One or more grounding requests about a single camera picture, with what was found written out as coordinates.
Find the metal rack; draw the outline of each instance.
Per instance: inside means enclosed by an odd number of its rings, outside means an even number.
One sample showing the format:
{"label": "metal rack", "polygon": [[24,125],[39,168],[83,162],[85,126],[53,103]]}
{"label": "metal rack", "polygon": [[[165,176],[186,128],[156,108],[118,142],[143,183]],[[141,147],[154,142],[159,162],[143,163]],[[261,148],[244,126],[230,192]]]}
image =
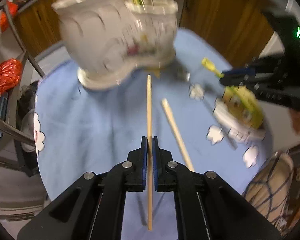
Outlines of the metal rack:
{"label": "metal rack", "polygon": [[[23,68],[26,64],[26,61],[29,60],[33,68],[39,73],[41,77],[43,77],[44,72],[42,71],[42,69],[36,62],[36,60],[33,58],[33,56],[27,51],[24,43],[22,42],[15,28],[7,3],[5,3],[5,5],[3,6],[3,11],[7,16],[7,20],[9,22],[12,33],[16,38],[20,48],[22,49],[22,53],[17,57],[17,60],[19,60],[22,63]],[[2,132],[2,136],[0,137],[0,151],[12,139],[35,146],[35,142],[33,138],[31,138],[26,133],[16,129],[16,114],[17,114],[19,87],[20,87],[20,82],[15,87],[11,88],[8,91],[9,97],[8,97],[5,121],[0,119],[0,131]],[[12,170],[19,170],[19,164],[17,161],[10,160],[1,156],[0,156],[0,167],[12,169]]]}

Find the patterned fabric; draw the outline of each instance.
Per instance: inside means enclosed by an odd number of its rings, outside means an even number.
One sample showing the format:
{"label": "patterned fabric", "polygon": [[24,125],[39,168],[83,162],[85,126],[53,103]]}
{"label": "patterned fabric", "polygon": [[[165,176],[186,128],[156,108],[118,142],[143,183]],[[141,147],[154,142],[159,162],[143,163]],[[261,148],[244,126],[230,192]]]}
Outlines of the patterned fabric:
{"label": "patterned fabric", "polygon": [[292,159],[286,153],[282,153],[270,160],[243,193],[243,197],[277,229],[281,227],[292,176]]}

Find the metal screw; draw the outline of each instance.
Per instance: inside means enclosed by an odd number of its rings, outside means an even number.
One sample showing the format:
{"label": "metal screw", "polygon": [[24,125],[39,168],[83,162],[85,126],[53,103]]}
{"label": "metal screw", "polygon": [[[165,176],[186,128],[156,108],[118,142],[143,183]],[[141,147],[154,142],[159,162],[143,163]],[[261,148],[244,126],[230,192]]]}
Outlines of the metal screw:
{"label": "metal screw", "polygon": [[170,161],[170,162],[168,162],[168,167],[169,167],[169,168],[175,168],[175,167],[177,167],[177,166],[178,166],[178,163],[175,162],[175,161]]}
{"label": "metal screw", "polygon": [[86,173],[83,175],[83,177],[84,177],[85,179],[92,179],[92,178],[94,177],[94,174],[93,174],[93,172],[88,171],[88,172],[86,172]]}
{"label": "metal screw", "polygon": [[122,167],[124,167],[124,168],[130,168],[132,166],[132,162],[129,162],[129,161],[126,161],[126,162],[124,162],[124,163],[122,163]]}
{"label": "metal screw", "polygon": [[206,175],[209,179],[214,179],[217,176],[214,171],[207,171]]}

